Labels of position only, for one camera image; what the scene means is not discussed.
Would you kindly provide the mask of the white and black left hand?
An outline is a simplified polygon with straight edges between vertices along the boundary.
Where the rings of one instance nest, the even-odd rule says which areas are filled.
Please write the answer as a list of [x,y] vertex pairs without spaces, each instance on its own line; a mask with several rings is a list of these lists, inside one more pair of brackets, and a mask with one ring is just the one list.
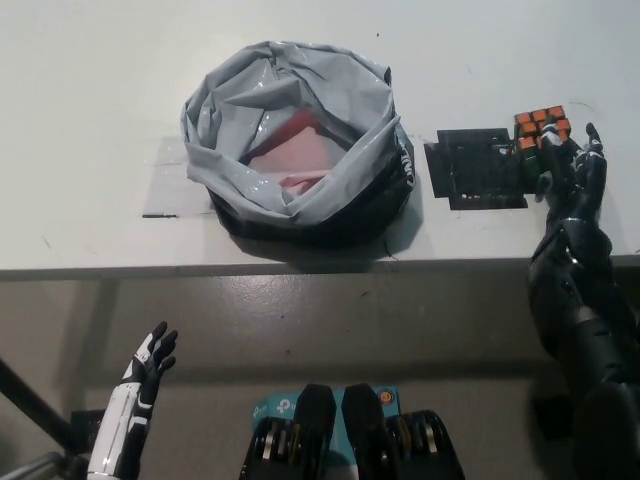
[[161,322],[142,341],[103,415],[87,468],[89,479],[136,479],[163,374],[176,362],[178,332]]

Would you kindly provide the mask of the black right hand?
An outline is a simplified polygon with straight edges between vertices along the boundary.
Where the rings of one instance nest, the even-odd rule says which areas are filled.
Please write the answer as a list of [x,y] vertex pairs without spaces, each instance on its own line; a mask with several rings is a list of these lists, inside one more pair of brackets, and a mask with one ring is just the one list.
[[598,131],[586,125],[588,142],[579,146],[560,137],[559,122],[550,118],[542,129],[538,160],[541,174],[536,200],[548,205],[546,229],[566,218],[597,223],[607,178],[607,160]]

